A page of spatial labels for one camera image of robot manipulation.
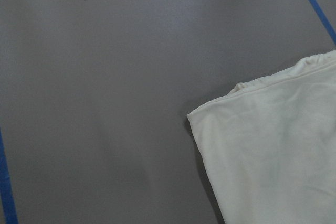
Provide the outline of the cream long-sleeve printed shirt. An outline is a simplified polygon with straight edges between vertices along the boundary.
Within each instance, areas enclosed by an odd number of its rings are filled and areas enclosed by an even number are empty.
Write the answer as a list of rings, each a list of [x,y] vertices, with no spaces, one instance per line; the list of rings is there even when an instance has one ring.
[[[335,223],[335,52],[187,115],[226,223]]]

